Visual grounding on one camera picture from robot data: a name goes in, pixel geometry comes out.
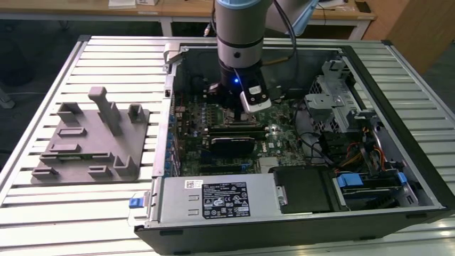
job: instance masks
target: open computer tower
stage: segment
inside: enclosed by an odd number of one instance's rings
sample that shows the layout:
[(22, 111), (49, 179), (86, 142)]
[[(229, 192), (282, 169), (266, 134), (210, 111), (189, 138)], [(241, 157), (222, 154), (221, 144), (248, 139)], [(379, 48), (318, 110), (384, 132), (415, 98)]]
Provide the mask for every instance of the open computer tower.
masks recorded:
[[(210, 92), (213, 45), (168, 66), (148, 216), (160, 254), (375, 239), (449, 216), (455, 198), (346, 45), (264, 67), (272, 107), (233, 113)], [(288, 47), (264, 48), (264, 58)]]

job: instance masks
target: wooden desk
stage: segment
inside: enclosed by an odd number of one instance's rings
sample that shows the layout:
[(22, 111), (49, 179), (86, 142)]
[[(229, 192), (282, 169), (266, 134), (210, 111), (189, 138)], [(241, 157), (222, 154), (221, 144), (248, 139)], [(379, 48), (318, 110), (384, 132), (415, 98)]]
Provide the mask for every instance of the wooden desk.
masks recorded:
[[(158, 21), (162, 35), (172, 36), (172, 22), (208, 22), (212, 0), (160, 0), (156, 6), (112, 10), (109, 0), (0, 0), (0, 19)], [(348, 6), (354, 8), (353, 0)], [(309, 25), (354, 27), (349, 39), (361, 39), (372, 13), (314, 10)]]

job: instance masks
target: power supply label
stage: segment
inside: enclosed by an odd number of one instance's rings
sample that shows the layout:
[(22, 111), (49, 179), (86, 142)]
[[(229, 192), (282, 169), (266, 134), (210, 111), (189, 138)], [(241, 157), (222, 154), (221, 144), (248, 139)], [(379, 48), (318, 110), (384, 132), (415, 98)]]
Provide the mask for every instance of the power supply label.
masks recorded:
[(246, 182), (202, 184), (201, 199), (205, 219), (249, 216)]

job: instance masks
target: gray plastic holder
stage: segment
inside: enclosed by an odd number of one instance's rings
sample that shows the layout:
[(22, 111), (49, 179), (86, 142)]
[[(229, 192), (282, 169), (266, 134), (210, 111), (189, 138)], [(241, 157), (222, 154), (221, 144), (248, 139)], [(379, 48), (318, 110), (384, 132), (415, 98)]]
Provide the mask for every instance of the gray plastic holder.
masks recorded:
[(105, 88), (92, 87), (89, 98), (98, 110), (62, 103), (61, 121), (40, 155), (30, 183), (129, 182), (138, 177), (149, 111), (138, 104), (117, 110)]

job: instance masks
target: slotted aluminum surface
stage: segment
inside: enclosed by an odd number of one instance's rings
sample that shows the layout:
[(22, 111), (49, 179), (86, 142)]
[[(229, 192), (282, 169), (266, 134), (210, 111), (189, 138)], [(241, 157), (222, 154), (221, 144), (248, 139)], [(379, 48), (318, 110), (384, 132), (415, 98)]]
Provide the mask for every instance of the slotted aluminum surface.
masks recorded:
[[(149, 188), (153, 149), (160, 122), (160, 100), (165, 82), (162, 50), (168, 42), (213, 43), (202, 38), (92, 37), (78, 42), (25, 135), (1, 173), (1, 255), (156, 255), (134, 236), (126, 222), (128, 199)], [(284, 39), (266, 44), (288, 44)], [(397, 114), (428, 154), (449, 188), (455, 190), (455, 122), (428, 85), (404, 65), (393, 49), (380, 42), (300, 41), (298, 45), (353, 47)], [(113, 185), (36, 186), (30, 168), (38, 163), (58, 123), (56, 110), (65, 101), (94, 109), (86, 92), (105, 86), (106, 99), (120, 109), (141, 103), (149, 109), (148, 138), (137, 182)], [(364, 93), (358, 95), (371, 106)], [(144, 212), (134, 212), (137, 218)], [(324, 243), (214, 253), (210, 255), (447, 255), (455, 242), (455, 219), (415, 225), (381, 239)]]

